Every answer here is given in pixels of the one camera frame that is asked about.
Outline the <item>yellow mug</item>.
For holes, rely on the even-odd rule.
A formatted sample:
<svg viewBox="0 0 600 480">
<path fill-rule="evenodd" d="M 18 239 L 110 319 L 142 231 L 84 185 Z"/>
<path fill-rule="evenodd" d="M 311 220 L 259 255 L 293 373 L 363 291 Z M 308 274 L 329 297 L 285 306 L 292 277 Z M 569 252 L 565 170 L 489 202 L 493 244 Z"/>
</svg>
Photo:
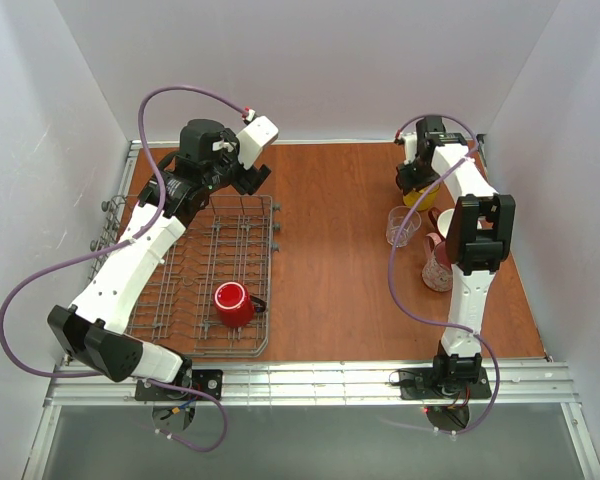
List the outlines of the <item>yellow mug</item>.
<svg viewBox="0 0 600 480">
<path fill-rule="evenodd" d="M 434 206 L 439 190 L 439 185 L 412 190 L 402 196 L 403 204 L 409 209 L 416 208 L 418 212 L 429 210 Z"/>
</svg>

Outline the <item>bright red mug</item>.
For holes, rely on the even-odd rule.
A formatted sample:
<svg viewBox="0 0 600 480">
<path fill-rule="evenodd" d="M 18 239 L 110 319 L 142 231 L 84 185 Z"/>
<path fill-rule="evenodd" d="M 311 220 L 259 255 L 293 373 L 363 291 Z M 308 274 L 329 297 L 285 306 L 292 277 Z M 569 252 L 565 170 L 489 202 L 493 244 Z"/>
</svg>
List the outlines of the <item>bright red mug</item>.
<svg viewBox="0 0 600 480">
<path fill-rule="evenodd" d="M 267 310 L 264 300 L 236 281 L 221 284 L 214 292 L 213 304 L 220 322 L 229 328 L 244 327 Z"/>
</svg>

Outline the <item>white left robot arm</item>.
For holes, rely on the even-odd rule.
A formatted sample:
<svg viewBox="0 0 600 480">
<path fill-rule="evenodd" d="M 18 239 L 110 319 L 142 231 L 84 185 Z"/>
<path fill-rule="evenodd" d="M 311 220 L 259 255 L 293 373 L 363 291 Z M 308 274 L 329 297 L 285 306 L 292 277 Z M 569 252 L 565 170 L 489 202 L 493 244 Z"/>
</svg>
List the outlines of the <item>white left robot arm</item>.
<svg viewBox="0 0 600 480">
<path fill-rule="evenodd" d="M 265 116 L 239 133 L 195 119 L 181 130 L 179 148 L 167 154 L 138 196 L 125 233 L 88 286 L 70 306 L 56 306 L 48 324 L 63 350 L 114 382 L 129 377 L 172 383 L 183 355 L 126 333 L 133 307 L 170 248 L 216 191 L 231 186 L 252 195 L 270 169 L 257 167 L 278 137 Z"/>
</svg>

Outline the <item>pink ghost pattern mug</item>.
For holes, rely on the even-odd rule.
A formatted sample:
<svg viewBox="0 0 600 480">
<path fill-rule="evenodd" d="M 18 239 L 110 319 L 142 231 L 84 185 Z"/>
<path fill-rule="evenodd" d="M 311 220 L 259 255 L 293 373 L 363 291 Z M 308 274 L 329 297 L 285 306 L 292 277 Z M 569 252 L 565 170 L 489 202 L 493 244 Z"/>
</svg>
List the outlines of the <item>pink ghost pattern mug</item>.
<svg viewBox="0 0 600 480">
<path fill-rule="evenodd" d="M 450 291 L 453 274 L 445 240 L 437 233 L 429 233 L 424 238 L 423 246 L 426 262 L 421 277 L 424 284 L 435 292 Z"/>
</svg>

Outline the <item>clear glass cup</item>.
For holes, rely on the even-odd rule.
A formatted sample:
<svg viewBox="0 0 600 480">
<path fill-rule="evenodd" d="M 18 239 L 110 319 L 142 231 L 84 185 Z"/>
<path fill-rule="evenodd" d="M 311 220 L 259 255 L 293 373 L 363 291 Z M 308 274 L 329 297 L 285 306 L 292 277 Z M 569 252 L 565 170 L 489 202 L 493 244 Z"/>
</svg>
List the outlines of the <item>clear glass cup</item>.
<svg viewBox="0 0 600 480">
<path fill-rule="evenodd" d="M 394 207 L 388 214 L 386 240 L 396 248 L 406 247 L 422 223 L 420 214 L 407 206 Z"/>
</svg>

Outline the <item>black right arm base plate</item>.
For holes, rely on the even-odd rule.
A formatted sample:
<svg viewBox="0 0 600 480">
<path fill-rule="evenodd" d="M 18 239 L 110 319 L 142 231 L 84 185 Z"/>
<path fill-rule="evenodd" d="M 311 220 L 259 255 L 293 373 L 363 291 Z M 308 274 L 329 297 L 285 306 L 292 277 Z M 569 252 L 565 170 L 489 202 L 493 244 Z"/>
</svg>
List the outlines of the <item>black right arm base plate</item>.
<svg viewBox="0 0 600 480">
<path fill-rule="evenodd" d="M 390 383 L 400 389 L 403 400 L 488 400 L 492 397 L 492 389 L 484 368 L 480 369 L 475 382 L 458 378 L 437 379 L 432 367 L 399 369 L 396 374 L 397 378 Z"/>
</svg>

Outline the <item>dark red mug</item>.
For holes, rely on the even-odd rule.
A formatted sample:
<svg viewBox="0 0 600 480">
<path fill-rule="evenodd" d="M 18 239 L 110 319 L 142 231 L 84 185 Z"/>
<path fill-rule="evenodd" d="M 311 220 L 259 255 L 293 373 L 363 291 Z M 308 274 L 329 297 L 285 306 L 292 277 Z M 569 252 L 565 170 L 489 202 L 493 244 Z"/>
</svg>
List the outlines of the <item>dark red mug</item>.
<svg viewBox="0 0 600 480">
<path fill-rule="evenodd" d="M 440 210 L 437 207 L 432 207 L 428 212 L 428 218 L 435 232 L 443 239 L 446 239 L 450 229 L 454 210 Z"/>
</svg>

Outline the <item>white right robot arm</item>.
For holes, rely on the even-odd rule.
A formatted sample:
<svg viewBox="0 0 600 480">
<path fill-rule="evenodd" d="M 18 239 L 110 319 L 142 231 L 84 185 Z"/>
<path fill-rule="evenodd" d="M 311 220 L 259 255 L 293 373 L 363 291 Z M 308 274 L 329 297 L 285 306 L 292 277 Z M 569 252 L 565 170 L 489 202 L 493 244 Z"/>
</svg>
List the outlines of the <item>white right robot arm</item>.
<svg viewBox="0 0 600 480">
<path fill-rule="evenodd" d="M 498 193 L 475 165 L 478 141 L 447 131 L 445 119 L 415 117 L 410 121 L 414 132 L 400 128 L 394 139 L 406 153 L 397 168 L 397 186 L 405 193 L 429 193 L 443 184 L 455 203 L 444 231 L 453 278 L 448 320 L 431 365 L 399 371 L 396 385 L 404 400 L 492 395 L 482 366 L 486 345 L 480 331 L 489 288 L 510 253 L 516 204 L 512 196 Z"/>
</svg>

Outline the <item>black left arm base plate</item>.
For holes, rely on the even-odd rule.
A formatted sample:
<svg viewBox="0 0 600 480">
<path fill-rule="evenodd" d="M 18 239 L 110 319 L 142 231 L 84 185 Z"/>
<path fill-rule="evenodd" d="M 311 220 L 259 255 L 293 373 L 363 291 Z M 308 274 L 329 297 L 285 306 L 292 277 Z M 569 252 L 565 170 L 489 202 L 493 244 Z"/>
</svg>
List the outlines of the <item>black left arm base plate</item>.
<svg viewBox="0 0 600 480">
<path fill-rule="evenodd" d="M 192 371 L 184 380 L 186 388 L 206 393 L 216 400 L 222 397 L 224 372 L 221 369 L 203 369 Z M 136 401 L 185 402 L 191 399 L 188 393 L 168 390 L 155 385 L 146 386 L 143 381 L 136 383 L 134 399 Z"/>
</svg>

